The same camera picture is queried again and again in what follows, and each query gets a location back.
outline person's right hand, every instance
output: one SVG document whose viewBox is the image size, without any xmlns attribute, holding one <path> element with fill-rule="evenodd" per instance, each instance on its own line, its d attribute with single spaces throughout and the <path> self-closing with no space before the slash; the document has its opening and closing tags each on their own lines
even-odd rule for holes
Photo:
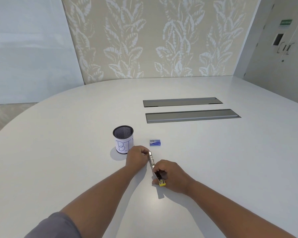
<svg viewBox="0 0 298 238">
<path fill-rule="evenodd" d="M 153 172 L 162 170 L 167 172 L 166 188 L 187 195 L 189 186 L 195 182 L 184 170 L 175 162 L 168 160 L 160 160 L 157 162 L 153 168 Z M 152 184 L 159 184 L 159 180 L 155 179 Z"/>
</svg>

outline door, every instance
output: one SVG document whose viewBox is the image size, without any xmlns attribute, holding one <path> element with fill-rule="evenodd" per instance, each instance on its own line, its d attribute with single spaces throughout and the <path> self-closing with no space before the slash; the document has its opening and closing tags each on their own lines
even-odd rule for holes
<svg viewBox="0 0 298 238">
<path fill-rule="evenodd" d="M 269 87 L 272 92 L 298 102 L 298 27 L 282 53 Z"/>
<path fill-rule="evenodd" d="M 244 80 L 269 89 L 270 76 L 277 68 L 297 25 L 298 0 L 276 0 Z"/>
</svg>

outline whiteboard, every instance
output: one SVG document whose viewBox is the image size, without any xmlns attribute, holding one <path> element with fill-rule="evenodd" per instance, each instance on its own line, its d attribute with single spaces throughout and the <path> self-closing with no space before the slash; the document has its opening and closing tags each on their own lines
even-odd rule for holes
<svg viewBox="0 0 298 238">
<path fill-rule="evenodd" d="M 61 0 L 0 0 L 0 104 L 84 85 Z"/>
</svg>

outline green sign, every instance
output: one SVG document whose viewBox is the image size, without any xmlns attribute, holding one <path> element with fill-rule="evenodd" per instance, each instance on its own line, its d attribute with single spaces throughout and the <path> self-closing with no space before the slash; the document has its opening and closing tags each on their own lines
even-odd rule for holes
<svg viewBox="0 0 298 238">
<path fill-rule="evenodd" d="M 279 27 L 289 27 L 292 22 L 292 19 L 282 20 Z"/>
</svg>

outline black mesh pen holder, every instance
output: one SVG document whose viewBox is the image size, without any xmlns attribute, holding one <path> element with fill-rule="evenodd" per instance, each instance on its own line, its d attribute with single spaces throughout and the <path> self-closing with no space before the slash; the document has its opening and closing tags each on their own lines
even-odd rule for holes
<svg viewBox="0 0 298 238">
<path fill-rule="evenodd" d="M 133 147 L 133 128 L 127 125 L 119 126 L 112 132 L 115 137 L 116 151 L 120 154 L 127 154 Z"/>
</svg>

